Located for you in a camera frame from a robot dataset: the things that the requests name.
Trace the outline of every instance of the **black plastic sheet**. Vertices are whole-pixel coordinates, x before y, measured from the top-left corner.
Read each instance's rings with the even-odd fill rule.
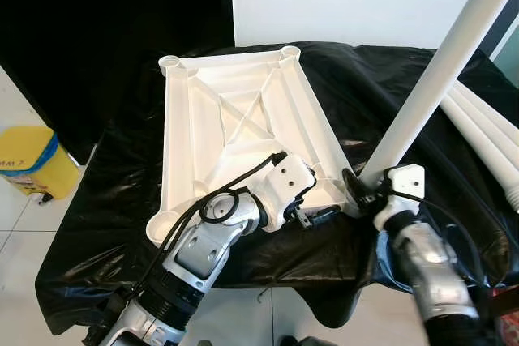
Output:
[[[297,42],[300,62],[348,160],[358,173],[431,60],[429,49]],[[211,54],[279,49],[282,45],[224,49]],[[137,280],[155,252],[144,228],[159,207],[165,81],[161,55],[148,55],[128,86],[63,219],[38,277],[36,294],[50,330],[95,325],[98,306],[117,287]],[[519,125],[517,89],[477,52],[459,77]],[[517,284],[518,216],[504,192],[461,137],[436,110],[404,162],[426,167],[426,197],[457,215],[483,260],[487,283]],[[444,227],[449,220],[422,210]],[[466,242],[449,229],[449,242],[470,283],[474,265]],[[286,224],[241,239],[231,250],[217,288],[292,286],[324,325],[352,314],[358,291],[377,282],[406,290],[384,234],[369,220],[345,215],[316,229]]]

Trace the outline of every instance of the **floor tile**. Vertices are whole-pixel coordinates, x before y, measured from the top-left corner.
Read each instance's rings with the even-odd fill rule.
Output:
[[[272,346],[271,291],[263,289],[212,289],[187,325],[180,346]]]
[[[0,177],[0,230],[12,230],[27,201],[27,196]]]
[[[2,252],[3,245],[6,243],[9,234],[11,234],[11,231],[0,231],[0,252]]]
[[[15,231],[56,231],[62,223],[66,210],[71,205],[78,185],[83,178],[85,167],[79,167],[79,180],[74,190],[64,199],[53,199],[41,206],[31,200],[13,228]]]
[[[52,336],[40,312],[34,280],[54,233],[13,232],[0,253],[0,334],[10,346],[81,345],[85,327]]]
[[[413,298],[380,285],[366,287],[353,317],[341,328],[317,322],[305,301],[291,288],[273,289],[274,340],[294,335],[298,340],[315,336],[339,346],[426,345]]]

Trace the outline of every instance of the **white plastic frame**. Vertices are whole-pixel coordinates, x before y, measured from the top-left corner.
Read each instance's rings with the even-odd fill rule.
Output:
[[[205,58],[166,56],[161,209],[147,227],[156,244],[194,201],[281,150],[303,158],[316,185],[304,211],[346,204],[351,169],[304,75],[299,48]],[[242,185],[253,188],[272,167]]]

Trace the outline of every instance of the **black wire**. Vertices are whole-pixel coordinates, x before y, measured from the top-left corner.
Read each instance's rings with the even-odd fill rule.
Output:
[[[469,245],[470,255],[472,256],[474,272],[476,275],[475,281],[479,287],[481,287],[481,288],[484,287],[485,275],[483,273],[483,266],[481,263],[481,257],[479,255],[478,248],[477,248],[476,244],[474,243],[474,240],[470,236],[470,233],[468,232],[466,227],[463,225],[462,222],[460,222],[460,220],[457,217],[455,217],[451,212],[449,212],[447,209],[441,207],[440,205],[433,203],[429,200],[419,198],[418,196],[413,196],[412,194],[404,194],[403,192],[396,192],[395,190],[390,190],[388,194],[394,194],[396,196],[400,196],[401,198],[406,198],[406,199],[414,200],[416,202],[425,203],[428,206],[431,206],[431,207],[436,208],[437,210],[443,212],[445,216],[447,216],[452,222],[454,222],[454,224],[458,227],[461,234],[465,238],[467,244]],[[435,221],[433,222],[433,228],[434,227],[436,227],[436,229],[438,229],[438,224]],[[444,241],[447,241],[447,238],[442,231],[439,231],[439,230],[436,230],[436,231],[442,235],[442,238]]]
[[[519,242],[517,242],[517,239],[513,236],[512,229],[509,228],[507,220],[499,220],[497,218],[494,218],[494,220],[497,222],[499,227],[505,232],[508,241],[512,242],[513,245],[516,246],[516,250],[519,250]]]
[[[285,152],[271,154],[263,162],[256,165],[254,168],[252,168],[248,172],[245,172],[241,176],[236,177],[233,181],[225,184],[221,188],[214,190],[213,192],[211,192],[209,194],[206,194],[203,198],[197,200],[192,206],[190,206],[187,209],[187,211],[184,212],[182,214],[182,216],[180,216],[180,218],[178,218],[178,220],[175,222],[175,224],[171,227],[169,232],[166,234],[164,241],[159,246],[157,253],[152,258],[152,261],[149,263],[149,265],[146,268],[146,270],[144,271],[143,275],[131,288],[130,293],[125,297],[126,300],[127,301],[130,300],[132,297],[135,297],[140,293],[140,291],[142,290],[142,287],[144,286],[146,279],[149,277],[153,267],[155,267],[155,265],[157,264],[157,262],[159,261],[159,259],[161,259],[161,257],[163,255],[166,256],[167,254],[171,253],[171,251],[173,250],[175,245],[178,243],[178,240],[182,236],[182,233],[183,233],[184,229],[186,228],[187,224],[189,223],[189,221],[191,220],[191,218],[196,214],[197,211],[201,213],[201,211],[205,208],[206,204],[208,203],[208,201],[210,199],[214,198],[217,194],[229,192],[229,188],[231,186],[235,186],[236,184],[238,184],[239,182],[242,182],[243,180],[245,180],[249,176],[253,175],[254,173],[259,172],[262,168],[267,166],[271,161],[273,161],[277,158],[284,158],[285,156],[286,156]],[[234,202],[233,208],[236,208],[235,206],[237,206],[236,201]],[[168,242],[173,235],[174,235],[174,237],[171,240],[171,243],[169,244],[168,249],[164,250],[164,248],[168,245]]]
[[[159,246],[156,254],[153,256],[152,261],[148,264],[148,267],[144,271],[143,275],[140,277],[140,279],[131,287],[130,294],[126,296],[126,300],[130,300],[132,297],[135,297],[137,294],[139,294],[140,289],[144,285],[144,282],[148,278],[150,272],[152,271],[153,267],[159,260],[159,258],[162,255],[162,252],[164,251],[164,248],[167,246],[169,240],[173,236],[174,232],[177,230],[178,226],[186,219],[186,214],[183,214],[178,218],[178,220],[174,223],[174,225],[169,229],[169,232],[166,234],[164,241],[162,241],[161,245]]]
[[[205,207],[205,206],[202,207],[200,209],[199,213],[200,213],[200,219],[203,220],[204,222],[207,222],[209,224],[223,223],[226,220],[228,220],[236,212],[236,209],[238,208],[238,203],[239,203],[238,192],[236,190],[228,189],[228,190],[225,190],[220,193],[231,195],[233,197],[233,206],[226,212],[225,215],[223,215],[219,218],[209,218],[207,216],[207,209],[206,209],[207,207]]]

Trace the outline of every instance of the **silver robot arm segment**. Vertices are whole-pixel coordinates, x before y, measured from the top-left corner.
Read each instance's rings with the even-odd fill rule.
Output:
[[[429,342],[440,344],[486,344],[479,334],[478,312],[463,279],[454,271],[456,255],[435,230],[422,222],[419,202],[393,193],[424,197],[425,174],[418,165],[386,172],[390,195],[386,207],[374,219],[375,227],[386,230],[393,251],[413,289]]]
[[[257,187],[223,191],[209,199],[201,211],[202,221],[183,233],[100,345],[179,344],[187,322],[223,269],[230,247],[258,227],[277,231],[285,223],[287,209],[302,202],[302,194],[314,184],[313,172],[303,160],[289,155]]]

